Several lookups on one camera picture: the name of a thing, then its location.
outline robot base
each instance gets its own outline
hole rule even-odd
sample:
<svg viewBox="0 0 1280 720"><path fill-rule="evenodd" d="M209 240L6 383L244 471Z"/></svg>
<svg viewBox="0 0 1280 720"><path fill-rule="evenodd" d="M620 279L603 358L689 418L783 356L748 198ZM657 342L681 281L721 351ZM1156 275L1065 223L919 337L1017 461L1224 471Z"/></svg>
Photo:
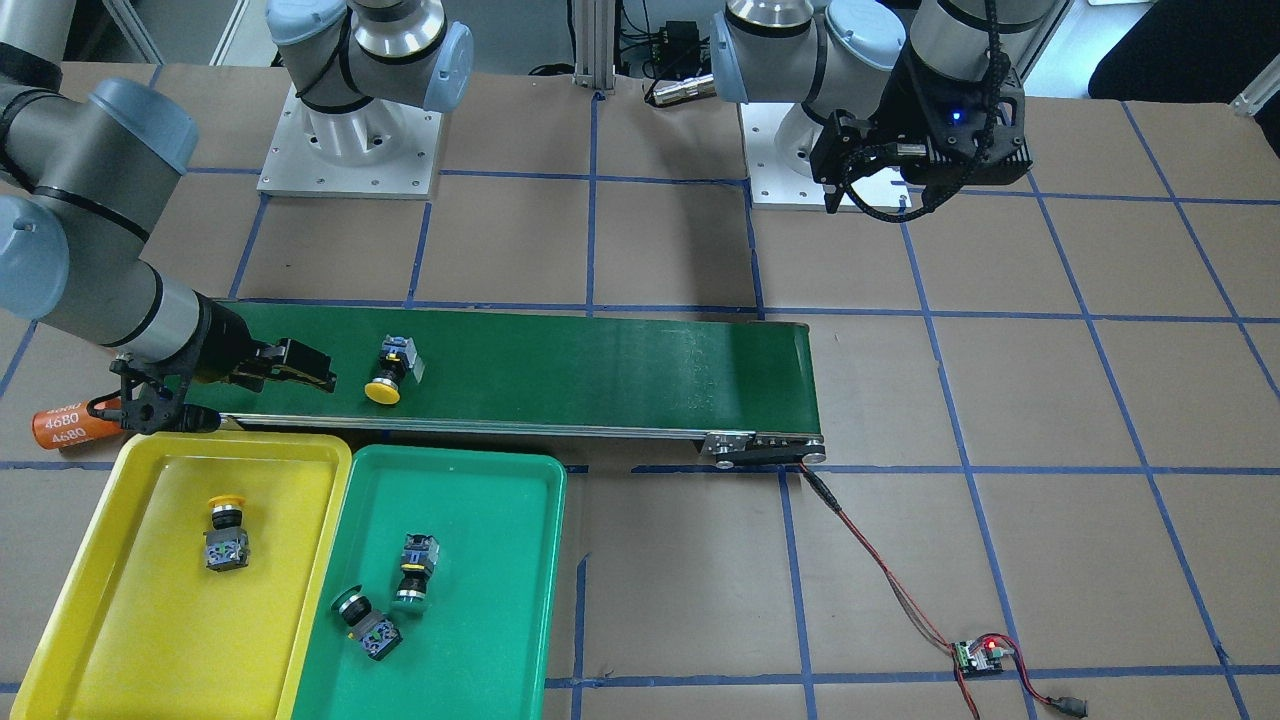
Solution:
<svg viewBox="0 0 1280 720"><path fill-rule="evenodd" d="M259 192L283 197L430 200L444 117L407 105L389 105L403 114L407 133L398 151L371 165L337 165L308 146L305 108L291 87L262 163Z"/></svg>
<svg viewBox="0 0 1280 720"><path fill-rule="evenodd" d="M746 146L746 168L751 177L751 204L772 210L823 210L822 186L792 170L778 155L774 136L782 119L791 109L790 102L749 102L742 111L742 137ZM911 209L911 196L906 192L902 176L884 169L854 183L858 193L872 206L895 211L906 202ZM841 211L858 211L852 202L840 205Z"/></svg>

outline green conveyor belt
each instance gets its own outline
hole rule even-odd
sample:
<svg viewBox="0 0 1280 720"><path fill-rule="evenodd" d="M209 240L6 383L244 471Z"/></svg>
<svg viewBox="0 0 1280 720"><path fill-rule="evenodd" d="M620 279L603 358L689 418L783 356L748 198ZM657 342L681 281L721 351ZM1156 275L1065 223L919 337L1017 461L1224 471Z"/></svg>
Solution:
<svg viewBox="0 0 1280 720"><path fill-rule="evenodd" d="M269 383L262 393L193 387L188 402L283 425L703 437L744 430L819 437L809 328L440 310L239 302L253 336L333 357L337 392ZM387 334L425 360L388 407L367 400Z"/></svg>

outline orange battery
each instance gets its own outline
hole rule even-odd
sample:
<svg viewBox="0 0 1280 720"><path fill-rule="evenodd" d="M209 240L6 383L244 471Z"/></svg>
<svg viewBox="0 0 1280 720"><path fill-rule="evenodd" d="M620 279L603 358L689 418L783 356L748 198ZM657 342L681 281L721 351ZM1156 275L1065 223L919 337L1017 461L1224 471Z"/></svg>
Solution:
<svg viewBox="0 0 1280 720"><path fill-rule="evenodd" d="M118 397L97 405L100 410L118 409L119 406ZM70 447L82 442L118 436L123 432L115 423L99 420L90 415L87 401L36 413L31 418L31 434L36 436L36 443L45 450Z"/></svg>

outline red wire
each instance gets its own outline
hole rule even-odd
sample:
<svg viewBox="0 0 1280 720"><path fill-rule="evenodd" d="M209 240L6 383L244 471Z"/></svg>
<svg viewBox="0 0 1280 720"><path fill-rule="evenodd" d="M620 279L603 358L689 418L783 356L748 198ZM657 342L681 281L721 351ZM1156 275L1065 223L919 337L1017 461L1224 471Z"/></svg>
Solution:
<svg viewBox="0 0 1280 720"><path fill-rule="evenodd" d="M1050 702L1050 700L1047 697L1044 697L1041 693L1036 692L1036 688L1032 687L1030 675L1027 674L1027 662L1023 660L1023 648L1018 647L1018 642L1014 638L1011 638L1009 635L1000 634L1000 633L987 633L986 635L982 635L980 638L978 638L975 642L978 644L982 644L982 643L984 643L988 639L1000 641L1000 642L1005 643L1006 646L1009 646L1010 650L1014 651L1014 665L1018 666L1018 676L1019 676L1019 679L1021 679L1023 687L1027 688L1027 694L1029 694L1033 698L1036 698L1036 702L1051 706L1052 702Z"/></svg>
<svg viewBox="0 0 1280 720"><path fill-rule="evenodd" d="M813 470L805 466L804 462L800 464L800 468L803 468L805 473L813 474ZM908 610L908 607L905 606L902 610L908 612L908 616L911 619L913 624L915 624L915 618L919 618L919 620L923 621L924 628L920 628L919 625L916 625L916 628L920 629L922 634L924 634L929 641L932 641L932 644L934 644L934 647L937 647L940 651L951 656L951 674L952 676L955 676L956 685L960 687L960 692L964 694L965 706L969 707L969 714L973 715L973 720L982 720L982 715L978 712L978 705L973 701L973 694L969 692L968 683L965 683L964 673L960 671L960 660L955 656L955 651L952 650L951 643L947 642L946 635L943 635L942 632L938 630L937 625L934 625L933 621L929 620L928 615L924 614L924 610L920 609L920 605L915 602L914 597L911 597L911 593L906 592L906 587L904 587L902 582L897 579L897 575L895 575L893 571L890 570L888 564L884 562L884 559L881 557L881 553L876 550L874 546L872 546L870 541L867 539L867 536L864 536L863 532L858 529L858 525L855 525L854 521L849 519L849 515L846 515L844 510L836 510L836 516L838 516L840 520L845 524L845 527L849 528L849 532L852 533L855 538L858 538L858 542L859 544L863 546L863 550L865 550L867 553L872 556L872 560L874 560L876 565L878 565L881 571L884 573L884 579L888 580L890 587L893 588L893 592L900 596L900 600L901 598L906 600L906 605L910 606L910 610Z"/></svg>
<svg viewBox="0 0 1280 720"><path fill-rule="evenodd" d="M874 560L876 564L879 565L881 571L884 573L884 577L888 579L888 582L893 584L902 593L902 596L906 597L908 602L911 603L911 607L915 609L920 619L924 620L924 624L928 625L929 630L933 633L933 639L942 643L943 646L948 646L950 643L947 642L946 637L924 614L924 611L920 609L920 605L915 602L914 597L911 597L911 593L906 592L906 588L902 585L902 582L899 580L897 575L895 575L893 571L888 569L888 565L884 562L884 559L881 557L879 552L876 551L870 541L867 539L867 536L864 536L863 532L858 529L858 525L854 525L854 521L849 519L849 515L846 515L844 510L836 512L836 515L841 519L841 521L845 523L845 527L849 528L849 532L854 533L854 537L858 538L858 542L872 556L872 560Z"/></svg>

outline table surface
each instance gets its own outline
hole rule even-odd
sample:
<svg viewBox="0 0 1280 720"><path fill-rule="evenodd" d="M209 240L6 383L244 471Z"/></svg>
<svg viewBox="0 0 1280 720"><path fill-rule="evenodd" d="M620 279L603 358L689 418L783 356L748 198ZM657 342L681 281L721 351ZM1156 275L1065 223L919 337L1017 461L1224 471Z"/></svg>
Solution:
<svg viewBox="0 0 1280 720"><path fill-rule="evenodd" d="M635 82L477 76L426 204L259 196L283 70L65 69L72 96L124 74L196 118L145 258L201 292L806 323L828 483L948 638L1016 633L1091 717L1280 703L1280 160L1228 108L1030 99L1030 177L899 228L753 209L736 109L654 110ZM5 315L0 364L12 693L118 445L44 452L27 421L111 387L106 355ZM686 442L347 439L570 466L547 717L964 714L794 474ZM1030 712L1011 673L974 692Z"/></svg>

